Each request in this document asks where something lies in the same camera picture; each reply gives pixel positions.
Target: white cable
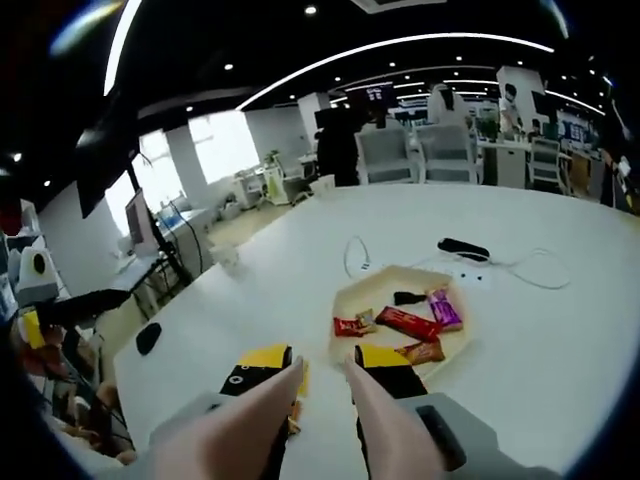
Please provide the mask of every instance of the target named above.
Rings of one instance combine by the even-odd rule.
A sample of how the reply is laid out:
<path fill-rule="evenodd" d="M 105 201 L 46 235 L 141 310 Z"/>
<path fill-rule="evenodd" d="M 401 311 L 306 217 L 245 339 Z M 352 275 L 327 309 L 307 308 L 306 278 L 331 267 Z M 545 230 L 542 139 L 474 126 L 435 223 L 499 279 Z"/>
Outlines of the white cable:
<path fill-rule="evenodd" d="M 364 264 L 369 265 L 371 263 L 369 250 L 367 249 L 367 246 L 365 245 L 364 240 L 362 240 L 362 238 L 359 237 L 358 235 L 354 235 L 347 241 L 347 244 L 344 246 L 344 252 L 342 253 L 342 266 L 344 267 L 344 272 L 347 274 L 347 277 L 349 278 L 353 278 L 353 275 L 351 275 L 351 272 L 349 271 L 349 266 L 347 265 L 347 255 L 349 255 L 349 247 L 351 247 L 351 244 L 353 243 L 354 240 L 358 240 L 358 242 L 360 242 L 360 245 L 362 245 L 362 250 L 364 251 L 364 258 L 365 258 Z"/>
<path fill-rule="evenodd" d="M 360 242 L 360 244 L 362 245 L 362 248 L 365 252 L 365 258 L 366 258 L 366 262 L 367 263 L 371 263 L 371 257 L 369 255 L 369 251 L 367 249 L 366 244 L 364 243 L 364 240 L 362 240 L 361 237 L 359 236 L 353 236 L 349 239 L 349 241 L 347 242 L 345 249 L 344 249 L 344 254 L 343 254 L 343 265 L 344 265 L 344 271 L 346 272 L 347 276 L 349 278 L 353 278 L 353 276 L 351 275 L 351 273 L 349 272 L 349 269 L 347 267 L 347 255 L 349 253 L 349 248 L 353 242 L 353 240 L 358 240 Z M 538 283 L 534 280 L 531 280 L 529 278 L 526 278 L 522 275 L 520 275 L 517 271 L 515 271 L 515 268 L 518 265 L 521 265 L 522 263 L 524 263 L 525 261 L 536 257 L 536 256 L 550 256 L 550 257 L 554 257 L 556 259 L 556 261 L 565 269 L 566 272 L 569 272 L 569 269 L 567 268 L 567 266 L 562 262 L 562 260 L 560 259 L 560 257 L 558 257 L 558 255 L 556 255 L 554 252 L 547 250 L 545 248 L 534 248 L 533 250 L 531 250 L 528 254 L 526 254 L 524 257 L 522 257 L 519 260 L 515 260 L 512 262 L 501 262 L 501 261 L 497 261 L 497 260 L 492 260 L 491 257 L 487 257 L 484 256 L 478 252 L 456 252 L 456 253 L 450 253 L 450 252 L 444 252 L 444 251 L 440 251 L 438 253 L 436 253 L 435 255 L 429 257 L 429 258 L 425 258 L 423 260 L 420 260 L 419 262 L 413 263 L 411 265 L 409 265 L 409 267 L 417 267 L 419 265 L 422 265 L 426 262 L 429 261 L 433 261 L 433 260 L 442 260 L 442 256 L 444 256 L 444 258 L 448 258 L 449 261 L 451 262 L 461 262 L 461 261 L 471 261 L 468 258 L 463 257 L 462 255 L 473 255 L 476 258 L 480 257 L 482 259 L 484 259 L 484 261 L 473 261 L 473 266 L 474 267 L 484 267 L 484 268 L 489 268 L 489 267 L 497 267 L 500 268 L 502 270 L 504 270 L 505 272 L 507 272 L 509 275 L 512 275 L 513 277 L 517 278 L 518 280 L 532 285 L 534 287 L 538 287 L 538 288 L 542 288 L 544 290 L 560 290 L 564 287 L 566 287 L 567 285 L 569 285 L 571 283 L 571 279 L 569 278 L 569 276 L 567 275 L 567 279 L 560 284 L 557 285 L 549 285 L 549 284 L 545 284 L 545 283 Z"/>

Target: wooden tray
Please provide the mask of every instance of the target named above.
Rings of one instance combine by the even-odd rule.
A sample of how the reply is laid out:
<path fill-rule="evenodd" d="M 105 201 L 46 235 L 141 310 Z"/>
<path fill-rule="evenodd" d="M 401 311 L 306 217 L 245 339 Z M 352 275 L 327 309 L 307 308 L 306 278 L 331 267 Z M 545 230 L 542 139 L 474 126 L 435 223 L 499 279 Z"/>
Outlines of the wooden tray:
<path fill-rule="evenodd" d="M 384 307 L 393 306 L 393 293 L 396 291 L 423 294 L 425 290 L 443 285 L 448 288 L 449 301 L 458 315 L 460 315 L 464 323 L 464 329 L 459 332 L 440 334 L 440 342 L 446 357 L 444 361 L 414 366 L 414 370 L 420 378 L 426 380 L 461 352 L 471 338 L 470 316 L 462 301 L 460 291 L 453 283 L 451 276 L 407 267 L 386 267 L 338 291 L 333 302 L 333 316 L 353 319 L 356 314 L 371 308 L 375 317 Z M 427 302 L 396 308 L 424 318 L 433 319 L 433 313 Z M 336 337 L 333 332 L 332 321 L 329 355 L 334 363 L 342 363 L 347 355 L 353 354 L 354 347 L 360 343 L 397 348 L 416 342 L 418 340 L 382 325 L 378 326 L 377 332 L 366 334 L 360 338 Z"/>

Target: purple candy wrapper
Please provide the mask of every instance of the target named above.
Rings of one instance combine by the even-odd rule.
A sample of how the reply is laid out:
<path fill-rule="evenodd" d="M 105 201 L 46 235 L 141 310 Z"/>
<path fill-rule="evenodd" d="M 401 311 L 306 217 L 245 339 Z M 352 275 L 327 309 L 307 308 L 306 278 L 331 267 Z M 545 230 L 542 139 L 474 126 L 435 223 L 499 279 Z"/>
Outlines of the purple candy wrapper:
<path fill-rule="evenodd" d="M 456 330 L 462 330 L 462 320 L 449 303 L 447 298 L 447 290 L 439 288 L 426 292 L 427 301 L 431 310 L 433 310 L 433 316 L 440 325 L 442 325 L 443 332 L 451 332 Z"/>

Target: window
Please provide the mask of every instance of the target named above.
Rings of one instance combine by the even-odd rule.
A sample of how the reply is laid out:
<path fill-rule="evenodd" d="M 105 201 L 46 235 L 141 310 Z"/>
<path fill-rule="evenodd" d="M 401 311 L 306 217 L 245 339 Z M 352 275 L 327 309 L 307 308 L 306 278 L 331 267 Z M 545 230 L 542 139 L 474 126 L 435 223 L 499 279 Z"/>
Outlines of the window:
<path fill-rule="evenodd" d="M 144 192 L 147 206 L 153 213 L 158 213 L 163 205 L 168 205 L 169 200 L 184 195 L 182 183 L 173 164 L 167 138 L 162 131 L 158 130 L 141 137 L 140 151 L 149 161 L 138 155 L 133 159 L 133 170 Z M 133 186 L 127 173 L 121 175 L 105 193 L 113 220 L 123 236 L 129 234 L 125 208 L 133 194 Z"/>
<path fill-rule="evenodd" d="M 189 130 L 209 184 L 260 163 L 243 112 L 194 118 L 189 120 Z"/>

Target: black computer mouse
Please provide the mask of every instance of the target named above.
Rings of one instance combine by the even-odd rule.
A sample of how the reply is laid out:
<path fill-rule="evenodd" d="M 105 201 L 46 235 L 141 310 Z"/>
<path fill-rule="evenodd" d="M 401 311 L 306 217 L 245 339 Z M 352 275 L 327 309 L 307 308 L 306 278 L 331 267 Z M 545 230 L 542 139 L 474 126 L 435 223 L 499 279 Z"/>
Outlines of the black computer mouse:
<path fill-rule="evenodd" d="M 136 337 L 136 346 L 140 355 L 146 355 L 155 346 L 162 332 L 162 327 L 159 323 L 150 323 L 142 329 L 142 331 Z"/>

